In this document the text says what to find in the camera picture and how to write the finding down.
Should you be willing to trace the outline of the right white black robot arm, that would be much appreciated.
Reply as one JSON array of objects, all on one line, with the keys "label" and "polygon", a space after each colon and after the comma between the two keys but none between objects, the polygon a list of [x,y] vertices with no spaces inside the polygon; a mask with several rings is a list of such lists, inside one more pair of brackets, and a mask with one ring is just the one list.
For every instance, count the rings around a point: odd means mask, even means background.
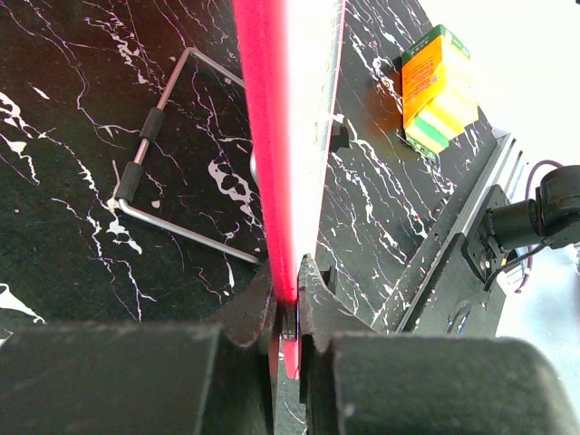
[{"label": "right white black robot arm", "polygon": [[534,198],[511,203],[500,186],[492,186],[461,252],[489,293],[504,270],[546,247],[578,242],[579,167],[556,164]]}]

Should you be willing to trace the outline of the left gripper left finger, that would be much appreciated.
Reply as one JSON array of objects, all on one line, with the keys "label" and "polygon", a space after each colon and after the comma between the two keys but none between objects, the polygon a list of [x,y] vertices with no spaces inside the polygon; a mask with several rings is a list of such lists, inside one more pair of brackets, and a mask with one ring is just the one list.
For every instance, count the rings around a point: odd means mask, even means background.
[{"label": "left gripper left finger", "polygon": [[4,434],[270,434],[276,299],[267,271],[201,323],[47,325],[7,285]]}]

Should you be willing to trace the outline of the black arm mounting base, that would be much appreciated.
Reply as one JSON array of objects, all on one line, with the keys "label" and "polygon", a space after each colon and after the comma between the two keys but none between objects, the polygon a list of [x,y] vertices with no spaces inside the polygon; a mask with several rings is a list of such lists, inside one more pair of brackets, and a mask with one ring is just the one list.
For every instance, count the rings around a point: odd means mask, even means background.
[{"label": "black arm mounting base", "polygon": [[465,256],[462,248],[474,238],[487,209],[513,201],[526,166],[524,151],[514,135],[496,134],[443,204],[427,239],[372,321],[373,330],[383,334],[458,334],[469,318],[483,313],[484,281],[496,263],[484,249]]}]

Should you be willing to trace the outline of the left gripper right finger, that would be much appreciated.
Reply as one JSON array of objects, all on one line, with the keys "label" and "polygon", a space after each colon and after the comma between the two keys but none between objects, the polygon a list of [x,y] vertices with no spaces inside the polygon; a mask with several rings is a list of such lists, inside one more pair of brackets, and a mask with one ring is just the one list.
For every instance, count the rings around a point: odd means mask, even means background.
[{"label": "left gripper right finger", "polygon": [[300,400],[311,434],[576,434],[556,370],[529,343],[376,333],[304,256]]}]

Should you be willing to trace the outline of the pink framed whiteboard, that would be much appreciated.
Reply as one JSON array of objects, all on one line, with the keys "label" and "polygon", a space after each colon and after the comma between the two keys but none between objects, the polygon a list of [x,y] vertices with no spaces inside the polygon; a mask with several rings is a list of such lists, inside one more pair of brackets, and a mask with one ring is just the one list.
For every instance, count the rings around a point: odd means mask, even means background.
[{"label": "pink framed whiteboard", "polygon": [[298,275],[316,250],[343,1],[233,4],[286,373],[300,376]]}]

